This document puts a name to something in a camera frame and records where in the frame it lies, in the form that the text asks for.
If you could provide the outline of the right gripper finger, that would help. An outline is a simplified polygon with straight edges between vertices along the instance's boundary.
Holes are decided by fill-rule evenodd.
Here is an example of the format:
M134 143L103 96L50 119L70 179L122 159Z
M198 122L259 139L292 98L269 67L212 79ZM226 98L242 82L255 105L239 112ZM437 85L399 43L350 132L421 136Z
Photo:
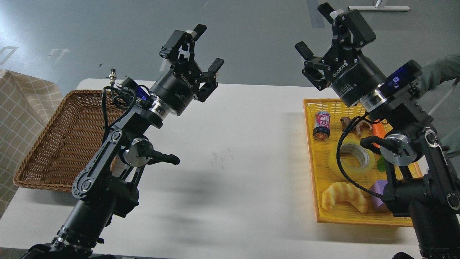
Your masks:
M317 10L332 25L331 47L336 54L345 48L360 50L376 39L374 31L356 9L343 12L325 2Z
M325 90L332 85L322 72L330 72L331 66L325 64L321 57L314 56L313 52L301 41L295 44L295 49L304 59L302 74L309 80L317 90Z

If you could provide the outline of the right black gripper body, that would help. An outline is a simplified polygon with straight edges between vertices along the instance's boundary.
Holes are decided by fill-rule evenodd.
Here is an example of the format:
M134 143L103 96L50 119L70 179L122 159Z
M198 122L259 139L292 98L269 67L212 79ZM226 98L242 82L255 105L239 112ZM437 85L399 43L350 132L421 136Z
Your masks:
M335 93L348 107L386 80L386 76L361 50L344 46L335 54L330 47L323 60L329 66L324 71L325 79L331 82Z

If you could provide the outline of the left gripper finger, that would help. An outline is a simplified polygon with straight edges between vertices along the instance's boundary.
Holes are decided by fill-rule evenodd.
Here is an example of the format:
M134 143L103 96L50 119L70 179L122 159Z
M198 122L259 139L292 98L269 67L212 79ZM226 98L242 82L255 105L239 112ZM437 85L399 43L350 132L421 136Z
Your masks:
M175 30L159 51L160 57L171 65L194 61L194 45L207 30L204 24L198 24L192 31Z
M214 92L219 85L216 81L218 71L224 63L223 59L216 58L207 72L201 72L199 77L194 79L194 100L205 102Z

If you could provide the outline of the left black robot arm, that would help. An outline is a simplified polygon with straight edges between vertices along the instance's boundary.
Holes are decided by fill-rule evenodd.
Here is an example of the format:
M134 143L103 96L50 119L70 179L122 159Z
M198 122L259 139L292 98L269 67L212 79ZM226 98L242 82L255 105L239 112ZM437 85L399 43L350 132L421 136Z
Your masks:
M144 135L161 128L168 114L179 116L192 100L205 102L217 88L217 58L206 72L194 60L194 46L207 27L174 31L159 55L170 68L144 91L133 79L116 85L116 70L102 89L104 121L101 146L75 177L71 193L77 199L72 212L50 243L32 246L23 259L90 259L113 216L124 218L138 204L138 184L148 164L179 164L179 157L154 149Z

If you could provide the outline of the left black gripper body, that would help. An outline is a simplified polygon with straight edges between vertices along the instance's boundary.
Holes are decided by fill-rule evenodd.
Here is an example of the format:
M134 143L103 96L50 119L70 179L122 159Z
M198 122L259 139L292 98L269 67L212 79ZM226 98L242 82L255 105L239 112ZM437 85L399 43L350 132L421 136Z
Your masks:
M171 64L169 70L160 76L149 92L169 105L171 113L180 116L193 99L191 87L201 72L195 61Z

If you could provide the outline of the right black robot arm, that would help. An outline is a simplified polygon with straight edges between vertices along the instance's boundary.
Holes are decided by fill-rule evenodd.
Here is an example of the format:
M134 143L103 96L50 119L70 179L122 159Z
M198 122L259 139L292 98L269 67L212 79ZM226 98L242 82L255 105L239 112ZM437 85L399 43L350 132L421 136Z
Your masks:
M386 77L363 46L376 36L358 10L334 10L325 2L318 11L332 25L332 44L316 57L304 42L295 45L304 58L303 75L318 89L331 86L348 107L360 103L365 117L386 120L384 138L366 137L361 145L385 158L388 183L381 198L395 217L410 217L421 256L459 258L459 179L447 146L439 141L432 117L416 104L415 84L421 67L408 61Z

